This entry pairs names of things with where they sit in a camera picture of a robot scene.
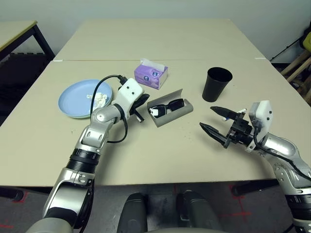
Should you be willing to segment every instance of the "blue plate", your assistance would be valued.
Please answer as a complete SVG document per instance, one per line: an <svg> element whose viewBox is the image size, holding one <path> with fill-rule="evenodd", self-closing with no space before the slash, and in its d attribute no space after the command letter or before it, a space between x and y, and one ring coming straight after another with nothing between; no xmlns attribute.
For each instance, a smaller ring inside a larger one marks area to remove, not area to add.
<svg viewBox="0 0 311 233"><path fill-rule="evenodd" d="M87 95L93 95L94 89L98 84L97 79L83 80L68 87L59 97L59 109L69 117L73 118L87 118L89 117L91 100ZM107 95L106 105L111 102L112 89L103 82L97 89L97 93Z"/></svg>

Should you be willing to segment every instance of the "white wall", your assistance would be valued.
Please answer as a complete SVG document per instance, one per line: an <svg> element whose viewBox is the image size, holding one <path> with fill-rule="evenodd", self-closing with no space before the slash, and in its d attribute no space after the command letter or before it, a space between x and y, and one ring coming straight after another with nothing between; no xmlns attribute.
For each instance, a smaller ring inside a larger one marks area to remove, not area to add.
<svg viewBox="0 0 311 233"><path fill-rule="evenodd" d="M55 53L89 18L225 17L268 58L296 40L311 20L310 0L1 0L0 20L35 19ZM34 39L19 51L40 51ZM290 62L294 47L274 62Z"/></svg>

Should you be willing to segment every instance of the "sunglasses case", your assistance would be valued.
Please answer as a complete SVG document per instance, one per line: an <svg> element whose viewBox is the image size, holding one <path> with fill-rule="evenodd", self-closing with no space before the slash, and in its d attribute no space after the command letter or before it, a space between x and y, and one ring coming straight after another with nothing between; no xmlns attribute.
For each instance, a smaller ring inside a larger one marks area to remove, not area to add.
<svg viewBox="0 0 311 233"><path fill-rule="evenodd" d="M174 92L169 93L167 95L164 95L158 99L155 99L155 100L148 102L147 103L147 109L152 108L152 107L159 105L159 104L168 104L170 101L175 100L175 99L180 99L182 90L183 89L174 91ZM180 118L183 115L186 115L186 114L193 111L193 106L188 100L184 99L184 103L185 103L184 107L179 108L179 109L172 111L170 113L167 113L166 115L161 116L159 118L154 118L150 113L149 113L149 115L152 118L152 120L154 121L155 125L157 127L160 127L162 125L165 125L165 124L167 124L167 123L169 123L169 122L171 122L177 118Z"/></svg>

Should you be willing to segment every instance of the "black cup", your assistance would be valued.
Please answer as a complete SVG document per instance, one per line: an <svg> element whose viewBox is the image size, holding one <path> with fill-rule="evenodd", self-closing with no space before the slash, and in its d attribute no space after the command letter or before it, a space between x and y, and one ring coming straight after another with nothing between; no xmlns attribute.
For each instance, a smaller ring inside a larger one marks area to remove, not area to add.
<svg viewBox="0 0 311 233"><path fill-rule="evenodd" d="M231 79L232 74L224 68L213 67L209 69L202 95L203 99L207 102L215 102Z"/></svg>

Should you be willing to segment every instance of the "black cable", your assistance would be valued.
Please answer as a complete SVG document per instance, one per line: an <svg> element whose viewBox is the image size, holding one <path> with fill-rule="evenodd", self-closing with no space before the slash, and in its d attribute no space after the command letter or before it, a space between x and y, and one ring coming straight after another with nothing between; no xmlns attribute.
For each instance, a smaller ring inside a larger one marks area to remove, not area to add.
<svg viewBox="0 0 311 233"><path fill-rule="evenodd" d="M279 52L277 55L275 55L274 57L272 57L269 61L274 60L276 57L278 57L281 53L283 53L286 49L288 49L289 47L291 47L293 44L295 44L296 42L298 42L303 36L299 37L298 39L296 39L293 43L291 43L290 45L286 46L285 49L283 49L281 52Z"/></svg>
<svg viewBox="0 0 311 233"><path fill-rule="evenodd" d="M84 230L85 230L85 228L86 228L86 226L87 226L89 217L91 216L92 206L93 206L93 200L94 200L94 187L95 187L95 178L93 179L92 188L91 188L91 190L92 190L92 191L91 191L91 192L92 192L92 196L91 196L91 200L90 200L90 203L89 203L89 204L90 204L90 208L89 208L89 210L88 210L87 217L86 217L86 219L85 219L85 221L84 221L84 224L83 224L83 226L81 227L79 233L83 233L83 232L84 232Z"/></svg>
<svg viewBox="0 0 311 233"><path fill-rule="evenodd" d="M118 78L120 83L123 85L125 82L126 82L126 78L123 77L122 75L109 75L107 77L104 77L102 80L99 81L99 83L96 85L95 89L94 89L94 92L93 92L93 96L92 96L92 101L91 101L91 109L90 109L90 116L92 116L92 113L93 113L93 106L94 106L94 101L95 101L95 95L96 95L96 92L97 92L97 89L98 87L104 82L106 81L107 79L109 78ZM124 127L125 127L125 134L124 134L124 137L121 139L121 140L118 140L118 141L107 141L107 143L119 143L119 142L122 142L126 136L127 136L127 129L128 129L128 125L127 125L127 122L126 122L126 118L123 116L122 117L122 120L124 122Z"/></svg>
<svg viewBox="0 0 311 233"><path fill-rule="evenodd" d="M125 117L123 117L123 122L124 122L124 127L125 127L124 137L121 140L118 140L118 141L107 141L108 143L119 143L119 142L122 142L126 138L128 126L127 126L127 121L126 121Z"/></svg>
<svg viewBox="0 0 311 233"><path fill-rule="evenodd" d="M279 154L276 154L276 153L273 153L265 148L263 148L261 145L259 145L258 141L257 141L257 135L258 135L258 127L254 127L254 143L256 145L256 147L258 147L259 149L263 150L264 152L270 154L270 155L273 155L279 159L282 159L286 162L288 162L293 168L294 170L297 172L297 174L303 178L305 178L306 180L308 181L311 181L311 178L309 176L306 176L304 173L302 173L302 171L300 171L296 165L294 164L294 162L291 160L291 159L288 159L288 158L285 158Z"/></svg>
<svg viewBox="0 0 311 233"><path fill-rule="evenodd" d="M289 226L285 231L283 231L283 233L288 233L291 231L291 229L294 227L293 224L291 224L291 226Z"/></svg>

